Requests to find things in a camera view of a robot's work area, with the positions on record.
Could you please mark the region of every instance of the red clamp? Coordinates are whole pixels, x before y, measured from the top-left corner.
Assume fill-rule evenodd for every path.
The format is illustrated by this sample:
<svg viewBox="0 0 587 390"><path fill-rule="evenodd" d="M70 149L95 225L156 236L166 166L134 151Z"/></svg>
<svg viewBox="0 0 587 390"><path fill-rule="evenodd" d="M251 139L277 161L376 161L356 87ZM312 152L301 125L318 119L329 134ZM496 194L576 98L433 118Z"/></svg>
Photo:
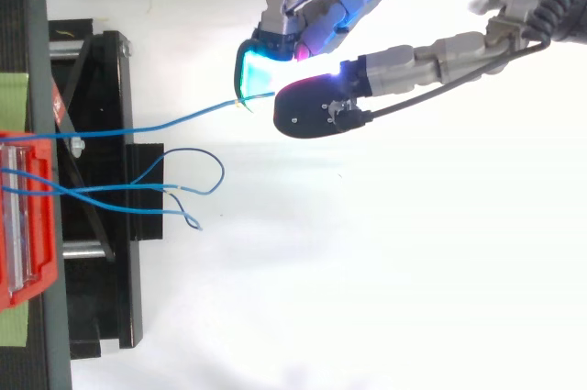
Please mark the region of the red clamp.
<svg viewBox="0 0 587 390"><path fill-rule="evenodd" d="M32 136L0 132L0 166L52 180L51 141L3 142L2 138ZM29 178L0 173L0 311L44 292L57 280L54 199L8 193L5 188L52 189Z"/></svg>

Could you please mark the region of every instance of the black cable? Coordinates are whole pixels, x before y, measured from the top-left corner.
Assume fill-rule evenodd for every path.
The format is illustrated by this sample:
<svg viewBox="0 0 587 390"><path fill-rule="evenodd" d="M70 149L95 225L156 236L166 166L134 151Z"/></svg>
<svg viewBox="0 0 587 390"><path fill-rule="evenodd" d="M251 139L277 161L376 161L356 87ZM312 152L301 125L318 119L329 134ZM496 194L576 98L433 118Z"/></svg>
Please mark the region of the black cable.
<svg viewBox="0 0 587 390"><path fill-rule="evenodd" d="M404 110L409 107L417 106L418 104L425 103L426 101L436 98L437 96L441 96L446 92L450 92L451 90L456 89L457 87L461 87L466 83L470 83L473 80L494 71L502 66L505 66L508 62L519 60L520 58L526 57L533 53L540 52L548 47L548 44L537 44L536 46L532 46L530 48L525 48L523 50L519 50L518 52L513 53L506 53L501 57L498 57L496 60L486 64L479 69L467 73L466 75L462 76L461 78L456 79L455 81L444 84L438 89L434 89L430 92L427 92L423 95L417 96L412 99L408 99L407 101L403 101L403 103L395 104L393 106L389 106L382 110L377 110L376 112L372 112L370 118L377 119L378 117L384 117L386 115L391 115L392 113L399 112L400 110Z"/></svg>

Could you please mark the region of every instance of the blue wire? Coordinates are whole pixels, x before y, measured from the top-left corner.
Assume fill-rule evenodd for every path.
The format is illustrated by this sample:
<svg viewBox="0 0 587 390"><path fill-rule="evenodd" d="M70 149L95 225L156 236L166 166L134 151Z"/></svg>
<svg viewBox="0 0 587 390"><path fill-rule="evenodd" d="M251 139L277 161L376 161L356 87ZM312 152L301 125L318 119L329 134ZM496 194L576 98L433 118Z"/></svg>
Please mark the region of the blue wire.
<svg viewBox="0 0 587 390"><path fill-rule="evenodd" d="M220 180L212 187L212 189L208 191L199 191L187 186L180 186L176 184L138 184L142 179L144 179L153 169L165 159L166 156L176 153L178 151L197 151L203 154L206 154L212 157L218 165L220 165L220 169L222 170L222 174L220 176ZM224 182L226 176L226 169L222 161L220 161L217 156L212 154L210 151L202 150L202 149L193 149L193 148L181 148L181 149L173 149L164 152L157 160L145 171L141 176L137 179L132 181L130 184L120 184L120 185L99 185L99 186L88 186L84 188L68 188L76 193L97 193L97 192L107 192L107 191L126 191L126 190L181 190L188 193L193 193L195 195L211 195L214 191L218 189L218 187ZM29 191L29 190L17 190L14 188L9 187L2 187L8 193L12 193L14 195L60 195L58 192L51 192L51 191Z"/></svg>
<svg viewBox="0 0 587 390"><path fill-rule="evenodd" d="M147 176L147 174L149 174L150 172L153 171L153 169L159 164L159 162L161 162L163 159L165 159L165 156L168 156L172 153L176 153L178 151L195 151L198 153L203 153L206 154L208 156L210 156L212 159L214 159L216 162L218 162L218 165L220 165L220 169L222 170L222 175L220 176L220 180L216 183L216 185L214 185L214 187L212 187L211 190L209 191L197 191L194 190L192 188L185 188L183 186L174 186L173 188L177 188L180 189L182 191L187 191L189 193L194 193L197 195L211 195L214 191L216 191L218 189L218 187L224 182L224 178L226 176L226 169L224 167L224 164L222 163L222 161L220 161L217 156L215 156L214 154L212 154L210 151L206 151L206 150L202 150L202 149L193 149L193 148L181 148L181 149L173 149L173 150L169 150L169 151L165 151L148 169L147 171L145 171L141 176L139 176L137 179L135 179L134 181L132 181L130 184L134 185L137 184L138 182L140 182L142 179L145 178L145 176Z"/></svg>
<svg viewBox="0 0 587 390"><path fill-rule="evenodd" d="M182 210L182 212L185 212L185 209L183 209L183 205L182 205L182 201L177 197L177 195L174 195L172 193L168 193L165 190L161 190L164 194L169 195L173 198L173 200L175 200L175 202L177 203L177 206ZM202 227L200 226L200 222L198 222L197 220L194 220L194 223L192 223L187 217L185 217L185 223L187 223L187 226L193 229L197 229L198 231L203 230Z"/></svg>
<svg viewBox="0 0 587 390"><path fill-rule="evenodd" d="M142 179L144 179L150 172L153 171L153 169L163 160L165 159L166 156L178 152L178 151L196 151L196 152L200 152L203 154L206 154L210 157L212 157L216 162L218 162L218 165L220 165L220 168L222 170L222 175L220 177L220 180L216 183L216 185L209 191L207 192L201 192L198 190L194 190L191 188L187 188L187 187L182 187L179 185L172 185L172 184L138 184L138 182L140 182ZM224 167L224 164L217 158L217 156L215 156L213 153L206 151L206 150L202 150L202 149L195 149L195 148L181 148L181 149L173 149L173 150L169 150L166 151L165 153L163 153L143 174L141 174L137 179L135 179L134 181L132 181L130 184L121 184L121 185L106 185L106 186L92 186L92 187L85 187L85 188L73 188L71 189L71 191L75 192L75 193L95 193L95 192L107 192L107 191L127 191L127 190L145 190L145 189L151 189L151 190L155 190L155 191L159 191L161 193L164 193L166 195L169 195L173 200L175 200L175 202L177 203L177 206L182 210L183 213L185 213L185 209L183 208L182 202L180 201L180 199L172 194L169 193L168 191L166 191L166 189L179 189L179 190L183 190L183 191L187 191L187 192L191 192L191 193L196 193L199 195L211 195L214 191L216 191L218 189L218 187L224 182L226 176L226 169ZM29 191L29 190L16 190L13 188L9 188L9 187L3 187L3 189L7 192L7 193L12 193L12 194L16 194L16 195L40 195L40 196L44 196L44 195L63 195L63 192L47 192L47 191ZM190 228L194 228L194 229L198 229L201 230L202 227L200 226L200 223L195 220L193 217L192 218L188 218L185 217L185 222L187 223L187 225Z"/></svg>
<svg viewBox="0 0 587 390"><path fill-rule="evenodd" d="M92 197L89 197L87 195L81 195L81 194L75 192L74 190L70 190L69 188L65 188L64 186L61 186L59 184L55 184L53 181L50 181L48 179L44 179L44 178L39 177L35 174L21 172L19 170L11 170L8 168L0 168L0 173L14 174L17 176L32 179L33 181L37 181L37 182L40 182L40 183L45 184L47 186L50 186L54 190L57 190L57 191L63 193L64 195L69 195L71 197L75 197L76 199L82 200L84 202L87 202L88 204L98 206L98 207L106 209L108 211L114 211L117 213L125 213L125 214L149 215L149 216L158 216L158 215L162 215L162 214L169 214L169 215L173 215L173 216L183 216L185 218L189 218L194 223L198 223L195 218L193 218L190 214L186 213L185 211L174 211L174 210L167 210L167 209L138 209L138 208L129 208L129 207L125 207L125 206L110 205L105 202L100 202L99 200L95 200Z"/></svg>
<svg viewBox="0 0 587 390"><path fill-rule="evenodd" d="M254 96L248 96L246 98L241 98L241 99L237 99L237 100L226 101L224 103L220 103L215 106L205 108L205 109L200 110L198 112L194 112L191 115L188 115L186 117L180 117L178 119L167 122L165 124L160 124L158 126L153 126L153 127L122 128L122 129L118 129L118 130L105 130L105 131L83 131L83 132L72 132L72 133L39 134L39 135L31 135L31 136L23 136L23 137L2 138L2 142L4 142L4 143L21 142L21 141L27 141L27 140L33 140L33 139L108 138L108 137L114 137L114 136L124 136L124 135L134 134L134 133L149 133L151 131L164 130L166 128L176 126L178 124L182 124L183 122L195 119L197 117L201 117L201 116L206 115L211 112L215 112L215 111L220 110L221 108L224 108L224 107L232 106L236 103L243 103L244 104L247 101L251 101L254 99L268 98L270 96L275 96L275 93L254 95ZM207 154L208 156L211 156L212 158L214 158L218 162L218 164L220 165L220 168L222 169L222 175L221 175L218 183L211 190L209 190L207 192L201 192L198 190L194 190L192 188L178 186L178 185L152 184L151 186L149 186L149 189L161 191L164 194L170 195L176 201L176 203L177 203L178 207L181 209L181 211L136 209L136 208L127 208L127 207L123 207L123 206L114 206L114 205L109 205L104 202L94 200L92 197L80 194L80 193L92 193L92 192L100 192L100 191L146 189L147 185L145 185L145 184L138 185L138 182L140 180L142 180L147 174L149 174L153 170L153 168L155 168L155 166L165 156L167 156L170 153L176 152L176 151L188 151L188 150L199 151L199 152L202 152L202 153ZM195 218L193 218L192 216L190 216L188 213L185 212L183 205L182 205L182 202L179 200L179 198L176 195L173 195L173 194L165 191L165 188L180 189L180 190L187 191L190 193L195 193L197 195L211 195L218 188L218 186L220 186L224 182L224 178L226 175L226 169L225 169L223 163L214 154L210 153L209 151L201 150L201 149L185 148L185 149L175 149L175 150L167 151L166 153L161 155L159 157L159 159L156 160L148 168L147 171L145 171L141 176L139 176L137 179L135 179L129 185L112 185L110 187L100 186L100 187L89 187L89 188L82 188L82 189L68 189L68 188L65 188L61 185L55 184L52 181L49 181L47 179L43 179L43 178L38 177L34 174L30 174L30 173L26 173L26 172L19 172L17 170L10 170L7 168L0 168L0 173L12 173L12 174L20 175L22 177L27 177L27 178L36 180L38 182L42 182L42 183L44 183L44 184L46 184L46 185L48 185L58 191L58 193L33 192L33 191L27 191L27 190L14 190L9 187L2 187L8 193L14 193L14 194L18 194L18 195L69 195L71 197L75 197L79 200L82 200L82 201L87 202L89 204L92 204L94 206L98 206L98 207L101 207L103 209L107 209L110 211L116 211L116 212L127 213L127 214L146 214L146 215L170 214L170 215L176 215L176 216L183 216L185 218L185 221L187 222L187 224L190 227L196 228L196 229L201 229L198 221Z"/></svg>
<svg viewBox="0 0 587 390"><path fill-rule="evenodd" d="M263 94L263 95L254 95L249 96L247 98L242 99L232 99L230 101L226 101L224 103L217 104L215 106L211 106L205 108L204 110L200 110L198 112L192 113L191 115L187 115L186 117L180 117L170 122L166 122L165 124L160 124L158 126L153 127L140 127L140 128L122 128L119 130L104 130L104 131L77 131L71 133L51 133L51 134L40 134L40 135L31 135L31 136L22 136L22 137L13 137L13 138L2 138L3 143L8 142L22 142L26 140L34 140L34 139L70 139L70 138L110 138L113 136L124 136L134 133L149 133L151 131L159 131L164 130L169 127L176 126L178 124L182 124L183 122L190 121L197 117L201 117L208 113L215 112L220 110L221 108L233 106L236 103L244 103L246 101L250 101L253 99L262 99L268 98L270 96L275 96L275 93L270 94Z"/></svg>

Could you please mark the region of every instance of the metal rod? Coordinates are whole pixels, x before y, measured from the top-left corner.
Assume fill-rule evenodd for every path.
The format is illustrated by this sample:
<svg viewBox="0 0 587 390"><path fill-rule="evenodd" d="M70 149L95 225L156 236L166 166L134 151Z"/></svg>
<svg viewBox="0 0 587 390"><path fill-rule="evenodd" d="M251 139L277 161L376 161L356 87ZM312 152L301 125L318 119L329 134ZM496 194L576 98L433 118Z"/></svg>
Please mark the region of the metal rod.
<svg viewBox="0 0 587 390"><path fill-rule="evenodd" d="M106 254L98 240L63 242L65 260L102 259Z"/></svg>
<svg viewBox="0 0 587 390"><path fill-rule="evenodd" d="M83 40L52 41L49 53L52 60L75 60L82 50Z"/></svg>

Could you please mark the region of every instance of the screw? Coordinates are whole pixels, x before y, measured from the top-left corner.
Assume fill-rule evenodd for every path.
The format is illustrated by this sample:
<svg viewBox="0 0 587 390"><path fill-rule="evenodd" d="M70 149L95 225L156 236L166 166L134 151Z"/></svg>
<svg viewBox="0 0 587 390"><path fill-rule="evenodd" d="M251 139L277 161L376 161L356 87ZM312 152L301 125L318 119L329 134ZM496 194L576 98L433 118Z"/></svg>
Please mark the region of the screw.
<svg viewBox="0 0 587 390"><path fill-rule="evenodd" d="M132 43L130 41L128 41L127 39L124 40L120 44L120 53L125 58L132 57L132 54L134 53L134 49L133 49Z"/></svg>
<svg viewBox="0 0 587 390"><path fill-rule="evenodd" d="M85 142L83 142L82 138L79 137L71 138L70 150L72 151L72 155L75 159L80 159L80 157L82 157L82 151L85 150Z"/></svg>

